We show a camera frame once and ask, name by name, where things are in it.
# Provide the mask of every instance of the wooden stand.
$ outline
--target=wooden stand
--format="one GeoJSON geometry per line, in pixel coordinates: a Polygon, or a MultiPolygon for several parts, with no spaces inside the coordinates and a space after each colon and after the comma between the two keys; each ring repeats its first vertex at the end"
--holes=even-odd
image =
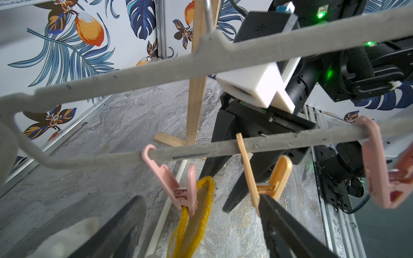
{"type": "MultiPolygon", "coordinates": [[[[214,26],[216,26],[219,8],[221,6],[221,0],[211,0],[211,6],[212,15],[214,18],[214,26]]],[[[195,1],[194,30],[191,50],[192,53],[196,52],[198,48],[199,39],[205,33],[207,33],[207,26],[204,14],[204,1],[197,0],[195,1]]],[[[186,118],[186,140],[179,139],[167,133],[158,133],[155,135],[154,141],[165,144],[170,147],[193,145],[196,143],[206,82],[206,76],[189,80],[188,115],[186,118]]]]}

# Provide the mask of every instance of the black cable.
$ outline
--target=black cable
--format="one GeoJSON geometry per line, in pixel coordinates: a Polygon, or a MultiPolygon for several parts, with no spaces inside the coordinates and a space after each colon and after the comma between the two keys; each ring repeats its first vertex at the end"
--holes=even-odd
{"type": "Polygon", "coordinates": [[[367,203],[367,201],[368,201],[369,199],[370,199],[370,193],[368,193],[368,194],[364,197],[364,199],[361,201],[361,203],[359,203],[359,204],[357,205],[357,207],[355,207],[355,208],[352,209],[351,211],[345,211],[345,210],[343,209],[343,205],[341,205],[341,210],[342,210],[344,213],[353,214],[353,213],[355,213],[356,211],[360,210],[360,209],[367,203]]]}
{"type": "Polygon", "coordinates": [[[230,0],[232,6],[234,7],[235,10],[237,10],[242,16],[247,16],[247,12],[240,8],[237,4],[235,4],[234,0],[230,0]]]}
{"type": "Polygon", "coordinates": [[[386,44],[386,45],[388,45],[389,47],[394,48],[395,50],[400,50],[400,49],[401,49],[401,47],[399,47],[398,45],[394,44],[394,43],[391,42],[391,41],[384,41],[383,43],[386,44]]]}

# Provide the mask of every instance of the white rod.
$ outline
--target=white rod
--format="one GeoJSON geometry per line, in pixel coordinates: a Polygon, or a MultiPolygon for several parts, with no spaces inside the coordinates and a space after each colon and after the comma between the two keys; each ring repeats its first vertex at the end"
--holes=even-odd
{"type": "Polygon", "coordinates": [[[211,0],[204,0],[204,13],[207,33],[214,31],[214,19],[212,18],[211,0]]]}
{"type": "MultiPolygon", "coordinates": [[[[382,137],[405,135],[413,133],[413,119],[393,118],[377,123],[382,137]]],[[[144,164],[141,151],[113,153],[105,155],[81,156],[71,159],[49,157],[25,135],[16,128],[15,136],[19,146],[39,164],[54,169],[78,169],[85,167],[118,166],[124,164],[144,164]]],[[[245,138],[247,152],[275,151],[279,149],[296,149],[309,146],[323,145],[336,142],[351,142],[366,139],[369,136],[367,129],[358,125],[335,127],[328,130],[314,129],[297,133],[280,133],[267,137],[245,138]]],[[[191,146],[168,147],[154,149],[148,152],[149,157],[157,163],[178,161],[184,159],[210,158],[229,156],[240,153],[236,140],[223,142],[201,143],[191,146]]]]}
{"type": "MultiPolygon", "coordinates": [[[[176,174],[176,181],[178,181],[178,183],[180,182],[180,179],[183,175],[183,172],[185,170],[187,162],[188,162],[187,159],[184,159],[181,162],[181,165],[180,165],[180,167],[178,169],[178,172],[176,174]]],[[[159,237],[161,236],[161,232],[162,232],[162,229],[163,229],[165,221],[166,221],[166,217],[169,213],[169,209],[171,208],[171,204],[172,204],[172,201],[168,197],[168,199],[166,200],[165,206],[162,209],[161,216],[159,217],[158,224],[155,227],[155,231],[152,235],[151,242],[149,242],[148,249],[146,249],[145,257],[147,257],[148,255],[153,254],[155,252],[156,246],[158,245],[159,237]]]]}

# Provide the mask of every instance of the green led light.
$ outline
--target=green led light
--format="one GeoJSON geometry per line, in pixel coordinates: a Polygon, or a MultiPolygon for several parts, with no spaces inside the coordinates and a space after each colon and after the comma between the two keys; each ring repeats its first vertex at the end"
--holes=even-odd
{"type": "Polygon", "coordinates": [[[328,69],[326,79],[330,80],[331,76],[333,75],[333,70],[328,69]]]}

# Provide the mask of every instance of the yellow knit strap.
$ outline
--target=yellow knit strap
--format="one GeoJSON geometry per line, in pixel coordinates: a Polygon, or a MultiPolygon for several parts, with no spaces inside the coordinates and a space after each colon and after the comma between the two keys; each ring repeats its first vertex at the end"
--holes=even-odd
{"type": "Polygon", "coordinates": [[[188,220],[188,208],[182,207],[179,225],[169,240],[167,258],[192,257],[204,237],[214,201],[214,179],[210,176],[202,178],[197,182],[197,190],[197,211],[188,220]]]}

